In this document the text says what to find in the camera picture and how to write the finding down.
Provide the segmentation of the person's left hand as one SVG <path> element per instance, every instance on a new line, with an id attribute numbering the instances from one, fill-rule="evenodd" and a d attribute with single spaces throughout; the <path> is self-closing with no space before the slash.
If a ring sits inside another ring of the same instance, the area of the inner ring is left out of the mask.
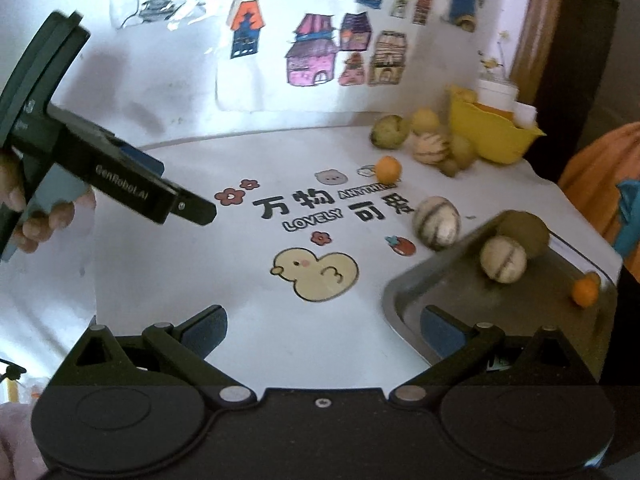
<path id="1" fill-rule="evenodd" d="M 1 153 L 1 203 L 13 211 L 22 212 L 26 200 L 24 186 L 18 176 L 17 161 L 14 153 Z M 96 208 L 96 196 L 92 188 L 71 203 L 55 205 L 50 214 L 35 212 L 14 230 L 13 244 L 22 252 L 32 254 L 40 244 L 50 240 L 55 231 L 64 230 L 72 223 L 77 206 Z"/>

